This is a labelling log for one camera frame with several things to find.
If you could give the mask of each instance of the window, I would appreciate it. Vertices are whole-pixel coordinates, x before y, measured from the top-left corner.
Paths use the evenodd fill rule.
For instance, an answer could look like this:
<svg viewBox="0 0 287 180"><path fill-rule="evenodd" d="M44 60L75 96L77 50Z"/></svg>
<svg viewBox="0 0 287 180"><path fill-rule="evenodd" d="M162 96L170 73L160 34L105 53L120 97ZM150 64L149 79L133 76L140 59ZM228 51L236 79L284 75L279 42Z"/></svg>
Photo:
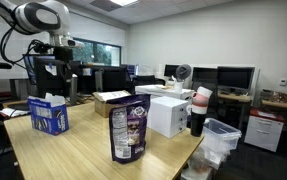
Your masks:
<svg viewBox="0 0 287 180"><path fill-rule="evenodd" d="M84 48L73 48L73 59L104 66L120 66L121 46L105 44L80 38L74 38L84 43Z"/></svg>

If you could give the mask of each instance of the blue tissue box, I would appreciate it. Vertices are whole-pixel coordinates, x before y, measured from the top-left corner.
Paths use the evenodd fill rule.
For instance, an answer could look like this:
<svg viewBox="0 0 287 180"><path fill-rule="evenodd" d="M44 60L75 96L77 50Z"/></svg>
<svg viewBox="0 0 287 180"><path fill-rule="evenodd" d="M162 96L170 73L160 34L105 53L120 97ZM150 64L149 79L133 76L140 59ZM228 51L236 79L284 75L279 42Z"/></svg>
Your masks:
<svg viewBox="0 0 287 180"><path fill-rule="evenodd" d="M58 135L69 129L66 105L54 105L43 99L28 98L34 129Z"/></svg>

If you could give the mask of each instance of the cardboard box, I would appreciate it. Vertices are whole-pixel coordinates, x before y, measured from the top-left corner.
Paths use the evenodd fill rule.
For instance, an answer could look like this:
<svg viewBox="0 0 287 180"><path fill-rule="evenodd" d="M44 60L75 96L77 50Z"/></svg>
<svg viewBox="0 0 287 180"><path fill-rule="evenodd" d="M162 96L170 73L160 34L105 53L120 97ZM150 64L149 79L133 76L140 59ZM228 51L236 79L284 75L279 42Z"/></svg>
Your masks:
<svg viewBox="0 0 287 180"><path fill-rule="evenodd" d="M27 101L34 129L52 135L58 135L69 129L64 97L47 94L45 99L29 97Z"/></svg>
<svg viewBox="0 0 287 180"><path fill-rule="evenodd" d="M129 96L131 94L127 91L114 91L104 93L95 92L93 95L95 97L95 112L104 118L108 118L110 110L119 106L116 104L109 104L109 100Z"/></svg>

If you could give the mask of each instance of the floor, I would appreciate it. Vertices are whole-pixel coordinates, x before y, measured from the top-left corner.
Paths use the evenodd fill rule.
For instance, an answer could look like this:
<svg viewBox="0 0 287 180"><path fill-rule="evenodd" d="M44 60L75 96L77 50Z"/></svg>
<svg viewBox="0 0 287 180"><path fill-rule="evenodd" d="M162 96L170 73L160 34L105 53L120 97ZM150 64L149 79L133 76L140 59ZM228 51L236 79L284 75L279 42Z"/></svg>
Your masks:
<svg viewBox="0 0 287 180"><path fill-rule="evenodd" d="M241 138L236 150L231 151L231 155L216 173L214 179L260 179L278 180L287 179L287 136L282 134L278 151L269 152L243 143ZM0 127L0 149L7 146L6 131ZM21 180L22 173L15 167L15 155L13 152L0 157L0 179Z"/></svg>

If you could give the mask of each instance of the ceiling light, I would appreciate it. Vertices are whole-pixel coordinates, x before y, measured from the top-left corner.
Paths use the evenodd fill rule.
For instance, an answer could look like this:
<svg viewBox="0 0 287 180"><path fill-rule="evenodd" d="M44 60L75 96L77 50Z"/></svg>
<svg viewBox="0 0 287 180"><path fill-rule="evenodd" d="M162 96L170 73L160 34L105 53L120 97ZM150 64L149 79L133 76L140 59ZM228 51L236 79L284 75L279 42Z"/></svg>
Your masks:
<svg viewBox="0 0 287 180"><path fill-rule="evenodd" d="M131 4L135 4L139 2L139 0L110 0L110 1L120 6L127 6L127 5L131 5Z"/></svg>

